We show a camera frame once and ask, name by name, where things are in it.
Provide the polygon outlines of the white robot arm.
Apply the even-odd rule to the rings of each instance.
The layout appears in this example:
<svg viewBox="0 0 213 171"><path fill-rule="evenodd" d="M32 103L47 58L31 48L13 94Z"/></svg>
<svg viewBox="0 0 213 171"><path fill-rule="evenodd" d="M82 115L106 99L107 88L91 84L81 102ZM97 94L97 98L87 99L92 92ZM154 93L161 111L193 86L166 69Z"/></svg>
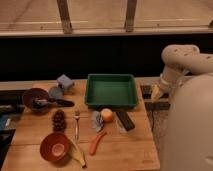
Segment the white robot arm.
<svg viewBox="0 0 213 171"><path fill-rule="evenodd" d="M161 171L213 171L213 54L196 45L168 45L151 101L169 95Z"/></svg>

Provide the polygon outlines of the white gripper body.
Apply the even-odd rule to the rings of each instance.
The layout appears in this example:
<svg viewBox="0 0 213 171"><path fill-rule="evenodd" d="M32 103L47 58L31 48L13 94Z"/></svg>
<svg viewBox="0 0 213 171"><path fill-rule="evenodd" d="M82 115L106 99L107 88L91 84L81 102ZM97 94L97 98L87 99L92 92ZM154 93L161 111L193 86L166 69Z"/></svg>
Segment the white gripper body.
<svg viewBox="0 0 213 171"><path fill-rule="evenodd" d="M159 79L159 87L163 92L169 92L174 87L175 82L176 80L174 77L161 74Z"/></svg>

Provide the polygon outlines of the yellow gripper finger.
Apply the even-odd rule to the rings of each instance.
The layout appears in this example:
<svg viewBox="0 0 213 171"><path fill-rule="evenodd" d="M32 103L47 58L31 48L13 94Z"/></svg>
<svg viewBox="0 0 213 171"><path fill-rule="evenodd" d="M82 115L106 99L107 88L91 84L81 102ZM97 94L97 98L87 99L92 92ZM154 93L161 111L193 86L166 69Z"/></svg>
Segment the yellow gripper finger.
<svg viewBox="0 0 213 171"><path fill-rule="evenodd" d="M163 91L158 85L153 85L151 88L151 100L158 101L163 95Z"/></svg>

